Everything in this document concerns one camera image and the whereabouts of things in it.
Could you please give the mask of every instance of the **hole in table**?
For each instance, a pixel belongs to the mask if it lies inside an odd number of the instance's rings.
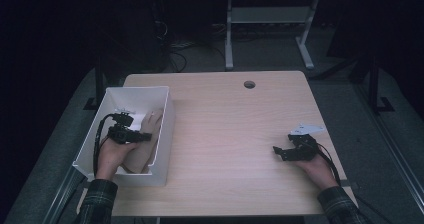
[[[256,84],[253,81],[245,81],[244,82],[244,87],[246,87],[247,89],[252,89],[255,88]]]

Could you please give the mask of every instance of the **light wood surface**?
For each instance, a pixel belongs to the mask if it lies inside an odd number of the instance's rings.
[[[302,72],[130,75],[124,86],[169,86],[176,121],[166,186],[120,187],[113,215],[322,213],[319,190],[272,148],[293,148],[299,123],[325,126]],[[312,135],[346,179],[328,132]]]

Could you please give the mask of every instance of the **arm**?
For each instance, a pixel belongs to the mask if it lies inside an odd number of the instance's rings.
[[[113,176],[127,153],[139,145],[139,143],[119,145],[110,138],[103,142],[96,179],[90,183],[74,223],[110,223],[118,190],[118,186],[112,182]]]
[[[344,189],[337,185],[330,167],[320,155],[316,155],[311,161],[294,163],[302,168],[311,181],[320,188],[318,201],[331,224],[372,223],[359,212]]]

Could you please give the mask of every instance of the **white box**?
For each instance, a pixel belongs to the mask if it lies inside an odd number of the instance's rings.
[[[94,141],[100,121],[107,115],[115,113],[116,109],[125,109],[135,112],[130,114],[134,118],[131,130],[140,130],[141,121],[149,111],[163,108],[163,118],[159,133],[155,158],[149,165],[149,173],[127,173],[119,168],[114,182],[119,186],[164,186],[168,174],[169,156],[171,153],[172,135],[174,130],[175,111],[169,94],[169,87],[114,87],[107,88],[99,110],[91,124],[81,150],[73,166],[84,174],[88,181],[94,179],[93,150]],[[115,124],[112,118],[107,118],[102,130],[102,137],[106,136],[108,128]]]

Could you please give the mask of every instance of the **plaid sleeve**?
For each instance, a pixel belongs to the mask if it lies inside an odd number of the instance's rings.
[[[107,180],[93,180],[74,223],[110,223],[118,186]]]
[[[341,187],[331,187],[322,191],[318,201],[331,224],[372,223],[359,212],[355,203]]]

